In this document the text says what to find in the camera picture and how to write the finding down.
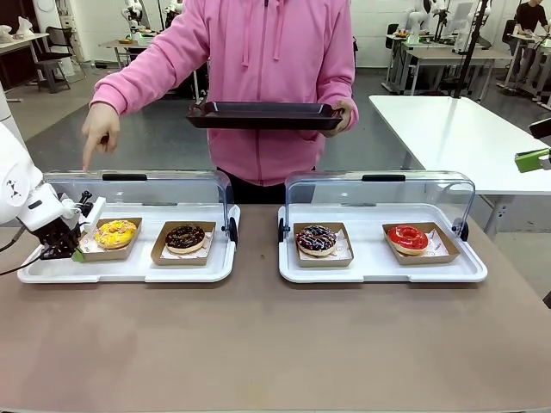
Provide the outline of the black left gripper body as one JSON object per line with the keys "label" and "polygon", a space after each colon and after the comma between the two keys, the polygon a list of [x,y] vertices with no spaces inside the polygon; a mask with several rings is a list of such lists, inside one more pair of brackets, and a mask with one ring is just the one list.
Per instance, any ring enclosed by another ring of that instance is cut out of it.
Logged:
{"label": "black left gripper body", "polygon": [[62,218],[57,218],[33,231],[28,225],[25,225],[25,228],[30,234],[38,238],[42,245],[41,251],[50,247],[57,248],[58,258],[71,258],[74,251],[79,247],[82,235],[78,228],[70,228]]}

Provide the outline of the cardboard tray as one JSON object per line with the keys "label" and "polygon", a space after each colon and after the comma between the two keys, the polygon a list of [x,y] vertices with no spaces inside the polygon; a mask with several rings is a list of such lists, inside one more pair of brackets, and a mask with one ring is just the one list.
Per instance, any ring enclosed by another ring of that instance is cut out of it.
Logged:
{"label": "cardboard tray", "polygon": [[452,263],[460,251],[434,222],[384,224],[384,238],[401,266]]}
{"label": "cardboard tray", "polygon": [[132,248],[135,244],[135,242],[138,240],[140,231],[141,231],[141,225],[142,225],[142,218],[107,218],[107,219],[99,219],[96,225],[96,229],[93,231],[96,235],[97,229],[112,220],[128,220],[136,224],[137,231],[133,237],[133,240],[129,245],[127,245],[124,248],[118,249],[118,250],[104,250],[100,248],[100,252],[95,254],[84,254],[85,261],[86,262],[102,262],[102,261],[113,261],[113,260],[126,260],[130,252],[132,251]]}
{"label": "cardboard tray", "polygon": [[[341,259],[312,258],[302,256],[296,246],[295,236],[302,228],[307,225],[323,225],[334,232],[342,231],[348,247],[346,256],[343,256]],[[355,257],[353,248],[350,243],[349,233],[347,232],[346,226],[342,222],[295,223],[293,229],[293,237],[296,255],[298,257],[298,263],[299,266],[302,268],[346,268],[352,263]]]}
{"label": "cardboard tray", "polygon": [[216,223],[167,221],[152,248],[158,266],[205,266],[213,244]]}

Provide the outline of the yellow sprinkled donut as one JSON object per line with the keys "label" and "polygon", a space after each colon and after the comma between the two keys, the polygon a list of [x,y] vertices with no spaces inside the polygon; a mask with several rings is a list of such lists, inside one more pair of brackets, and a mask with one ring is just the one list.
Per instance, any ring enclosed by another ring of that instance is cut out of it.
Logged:
{"label": "yellow sprinkled donut", "polygon": [[101,225],[95,235],[96,244],[104,250],[118,250],[131,243],[137,226],[128,220],[112,220]]}

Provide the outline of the red glazed donut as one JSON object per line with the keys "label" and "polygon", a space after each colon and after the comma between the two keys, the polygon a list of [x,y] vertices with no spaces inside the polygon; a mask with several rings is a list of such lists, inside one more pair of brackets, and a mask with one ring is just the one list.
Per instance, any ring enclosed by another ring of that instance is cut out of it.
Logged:
{"label": "red glazed donut", "polygon": [[393,247],[406,256],[422,255],[429,246],[426,233],[412,225],[396,225],[388,230],[387,237]]}

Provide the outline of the dark brown serving tray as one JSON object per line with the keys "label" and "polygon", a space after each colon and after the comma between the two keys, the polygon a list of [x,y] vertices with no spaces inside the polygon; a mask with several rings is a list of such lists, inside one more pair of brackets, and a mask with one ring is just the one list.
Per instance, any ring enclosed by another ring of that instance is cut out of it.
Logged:
{"label": "dark brown serving tray", "polygon": [[204,102],[186,119],[201,129],[330,131],[343,117],[321,103]]}

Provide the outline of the person's right forearm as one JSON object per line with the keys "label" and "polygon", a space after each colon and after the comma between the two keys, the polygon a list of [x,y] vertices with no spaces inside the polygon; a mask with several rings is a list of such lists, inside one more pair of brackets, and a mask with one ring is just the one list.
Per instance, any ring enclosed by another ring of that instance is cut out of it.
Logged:
{"label": "person's right forearm", "polygon": [[132,113],[159,98],[161,89],[152,73],[154,65],[140,54],[128,67],[98,81],[89,108],[107,105],[117,115]]}

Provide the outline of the person's left forearm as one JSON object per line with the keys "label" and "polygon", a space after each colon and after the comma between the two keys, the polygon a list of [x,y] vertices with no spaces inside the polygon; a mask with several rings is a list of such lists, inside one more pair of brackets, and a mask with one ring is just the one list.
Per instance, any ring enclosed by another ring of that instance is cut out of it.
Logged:
{"label": "person's left forearm", "polygon": [[354,114],[352,118],[352,122],[349,126],[349,128],[346,130],[349,131],[351,128],[353,128],[357,121],[359,120],[359,112],[358,107],[353,99],[353,84],[355,81],[355,67],[354,67],[354,61],[349,62],[347,65],[345,65],[341,71],[341,73],[338,75],[338,86],[339,90],[337,92],[337,99],[335,101],[335,104],[333,107],[337,105],[337,103],[341,100],[350,100],[353,101],[353,104],[355,105]]}

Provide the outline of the cardboard tray under nut donut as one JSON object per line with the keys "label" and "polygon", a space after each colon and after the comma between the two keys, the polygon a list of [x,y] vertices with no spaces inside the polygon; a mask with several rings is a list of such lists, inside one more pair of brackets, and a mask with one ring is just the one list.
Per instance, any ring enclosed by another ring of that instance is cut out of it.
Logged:
{"label": "cardboard tray under nut donut", "polygon": [[205,266],[213,244],[216,223],[167,221],[152,248],[158,266]]}

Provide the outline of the chocolate donut with nut bits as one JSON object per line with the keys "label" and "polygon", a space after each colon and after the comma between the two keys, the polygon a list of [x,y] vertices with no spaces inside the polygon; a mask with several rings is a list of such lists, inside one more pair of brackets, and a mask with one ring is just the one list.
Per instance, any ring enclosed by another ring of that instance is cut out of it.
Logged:
{"label": "chocolate donut with nut bits", "polygon": [[205,239],[206,233],[199,225],[181,225],[167,233],[165,245],[173,254],[186,255],[200,250]]}

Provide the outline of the background person in black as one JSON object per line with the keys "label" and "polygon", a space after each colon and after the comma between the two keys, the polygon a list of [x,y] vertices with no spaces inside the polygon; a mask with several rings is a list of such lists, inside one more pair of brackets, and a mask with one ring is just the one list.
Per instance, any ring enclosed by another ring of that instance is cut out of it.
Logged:
{"label": "background person in black", "polygon": [[[546,11],[541,6],[542,1],[543,0],[529,0],[517,6],[514,18],[517,34],[533,34],[537,25],[540,25],[546,34],[551,33],[551,25],[548,22]],[[512,54],[517,50],[515,65],[520,64],[521,58],[532,57],[533,54],[533,49],[528,46],[528,43],[517,38],[511,39],[510,49]]]}

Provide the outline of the chocolate donut with coloured sprinkles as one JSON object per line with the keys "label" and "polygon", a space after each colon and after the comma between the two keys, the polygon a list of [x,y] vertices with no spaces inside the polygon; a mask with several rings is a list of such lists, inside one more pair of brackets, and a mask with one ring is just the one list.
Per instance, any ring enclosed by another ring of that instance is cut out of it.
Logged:
{"label": "chocolate donut with coloured sprinkles", "polygon": [[309,256],[328,256],[337,247],[337,234],[323,225],[307,225],[295,236],[303,253]]}

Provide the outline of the cardboard tray under sprinkle donut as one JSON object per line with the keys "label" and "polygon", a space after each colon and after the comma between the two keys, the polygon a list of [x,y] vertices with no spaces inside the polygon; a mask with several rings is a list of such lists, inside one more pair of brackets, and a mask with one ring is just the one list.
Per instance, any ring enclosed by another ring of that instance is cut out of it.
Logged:
{"label": "cardboard tray under sprinkle donut", "polygon": [[[312,258],[302,256],[296,246],[295,236],[302,228],[307,225],[323,225],[334,232],[342,231],[348,247],[346,256],[343,256],[341,259]],[[299,266],[302,268],[346,268],[352,263],[355,257],[353,248],[350,243],[349,233],[347,232],[346,226],[342,222],[295,223],[293,229],[293,237],[296,255],[298,257],[298,263]]]}

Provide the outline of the person in pink hoodie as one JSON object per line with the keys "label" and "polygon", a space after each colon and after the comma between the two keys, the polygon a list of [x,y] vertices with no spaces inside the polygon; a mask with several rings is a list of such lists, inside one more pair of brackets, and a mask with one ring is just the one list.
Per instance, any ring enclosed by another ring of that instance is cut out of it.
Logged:
{"label": "person in pink hoodie", "polygon": [[[154,65],[158,99],[209,64],[212,101],[333,108],[338,75],[355,67],[350,0],[185,0],[142,53]],[[281,205],[286,179],[319,163],[328,139],[320,132],[211,129],[207,143],[235,202]]]}

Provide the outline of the person's right hand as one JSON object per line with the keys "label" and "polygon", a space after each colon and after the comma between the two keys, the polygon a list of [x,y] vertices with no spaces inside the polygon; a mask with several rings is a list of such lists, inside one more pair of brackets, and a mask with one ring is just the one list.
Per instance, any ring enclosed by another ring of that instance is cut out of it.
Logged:
{"label": "person's right hand", "polygon": [[94,151],[113,153],[120,136],[120,117],[114,108],[106,103],[94,103],[90,106],[83,125],[86,138],[83,151],[83,170],[89,169]]}

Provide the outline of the person's left hand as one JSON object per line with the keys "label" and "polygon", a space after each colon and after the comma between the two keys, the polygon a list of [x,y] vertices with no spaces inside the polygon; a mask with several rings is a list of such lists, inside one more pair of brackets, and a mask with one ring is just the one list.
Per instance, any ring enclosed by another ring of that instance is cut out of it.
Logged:
{"label": "person's left hand", "polygon": [[320,132],[326,138],[334,138],[338,134],[345,132],[349,128],[353,114],[355,113],[355,105],[353,101],[350,100],[339,101],[333,109],[335,113],[341,117],[341,120],[332,130]]}

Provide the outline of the white display case base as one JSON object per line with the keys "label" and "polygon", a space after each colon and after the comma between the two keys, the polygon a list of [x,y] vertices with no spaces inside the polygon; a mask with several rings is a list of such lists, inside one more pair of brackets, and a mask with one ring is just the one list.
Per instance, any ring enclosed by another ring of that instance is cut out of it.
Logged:
{"label": "white display case base", "polygon": [[218,282],[232,272],[236,244],[217,227],[205,266],[158,266],[151,253],[164,223],[145,222],[129,257],[126,260],[74,262],[71,258],[41,260],[42,247],[36,248],[25,261],[26,267],[17,271],[23,283],[203,283]]}
{"label": "white display case base", "polygon": [[[294,283],[479,283],[488,270],[468,243],[452,232],[452,222],[436,206],[422,203],[383,203],[376,206],[293,204],[281,207],[289,232],[279,243],[279,269]],[[294,246],[295,223],[342,222],[349,233],[354,259],[346,268],[302,268]],[[401,266],[384,239],[384,224],[434,222],[453,240],[460,255],[449,264]]]}

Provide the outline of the white side table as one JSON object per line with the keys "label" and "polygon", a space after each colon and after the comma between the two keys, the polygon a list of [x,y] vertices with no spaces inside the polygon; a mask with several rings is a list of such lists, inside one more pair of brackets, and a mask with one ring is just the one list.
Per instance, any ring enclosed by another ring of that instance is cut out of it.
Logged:
{"label": "white side table", "polygon": [[514,155],[544,144],[466,97],[370,96],[381,118],[406,148],[403,166],[460,172],[478,196],[494,196],[484,232],[494,238],[518,196],[551,196],[547,171],[518,171]]}

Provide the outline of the black tripod pole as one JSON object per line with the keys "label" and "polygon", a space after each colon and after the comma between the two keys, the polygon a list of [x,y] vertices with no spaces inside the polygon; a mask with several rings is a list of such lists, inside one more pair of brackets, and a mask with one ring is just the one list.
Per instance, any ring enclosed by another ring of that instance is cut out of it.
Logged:
{"label": "black tripod pole", "polygon": [[467,37],[456,51],[457,54],[462,56],[462,60],[459,80],[456,83],[455,91],[452,95],[455,99],[458,99],[461,96],[461,90],[463,89],[466,81],[469,66],[474,55],[474,49],[476,47],[477,40],[480,37],[480,30],[488,18],[488,13],[486,10],[491,8],[491,3],[492,0],[478,1],[477,6],[473,11],[473,17],[470,19]]}

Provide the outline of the grey background desk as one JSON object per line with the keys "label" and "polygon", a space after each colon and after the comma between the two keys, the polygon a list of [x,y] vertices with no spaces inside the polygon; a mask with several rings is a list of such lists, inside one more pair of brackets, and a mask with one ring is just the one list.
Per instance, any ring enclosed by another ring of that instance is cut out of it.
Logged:
{"label": "grey background desk", "polygon": [[381,86],[397,96],[414,96],[424,92],[418,85],[423,68],[436,70],[428,88],[429,92],[435,92],[442,88],[446,76],[451,76],[453,84],[457,85],[461,70],[466,67],[461,91],[470,96],[476,87],[480,87],[475,101],[481,102],[486,97],[496,64],[511,61],[511,56],[505,52],[478,47],[474,49],[472,58],[467,59],[465,55],[454,52],[452,46],[435,42],[409,44],[405,38],[393,34],[386,36],[386,48],[391,54]]}

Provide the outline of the clear display case lid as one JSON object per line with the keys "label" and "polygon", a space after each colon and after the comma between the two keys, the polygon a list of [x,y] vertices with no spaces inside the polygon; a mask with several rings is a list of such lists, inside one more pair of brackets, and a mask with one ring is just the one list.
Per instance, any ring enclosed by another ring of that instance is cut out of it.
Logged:
{"label": "clear display case lid", "polygon": [[[363,182],[363,175],[403,174],[404,182]],[[293,204],[331,204],[370,207],[383,203],[422,203],[441,209],[452,222],[465,219],[474,202],[474,183],[463,174],[449,171],[355,171],[309,172],[289,177],[286,200]]]}
{"label": "clear display case lid", "polygon": [[[147,174],[146,182],[105,182],[104,173]],[[77,201],[81,193],[106,199],[101,219],[142,218],[145,222],[213,221],[227,233],[228,220],[238,223],[229,178],[219,171],[136,170],[51,172],[45,179],[56,192]]]}

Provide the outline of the black office chair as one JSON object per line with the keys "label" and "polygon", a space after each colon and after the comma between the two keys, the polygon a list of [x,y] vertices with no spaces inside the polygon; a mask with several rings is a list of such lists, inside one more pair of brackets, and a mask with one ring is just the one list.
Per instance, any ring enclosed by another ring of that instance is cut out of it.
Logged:
{"label": "black office chair", "polygon": [[42,80],[38,80],[38,89],[47,87],[51,94],[59,93],[60,87],[70,89],[65,73],[62,68],[62,60],[70,59],[73,56],[74,48],[71,43],[71,30],[69,28],[46,28],[47,37],[45,42],[48,46],[64,47],[67,52],[51,52],[46,46],[36,44],[34,52],[36,55],[35,69]]}

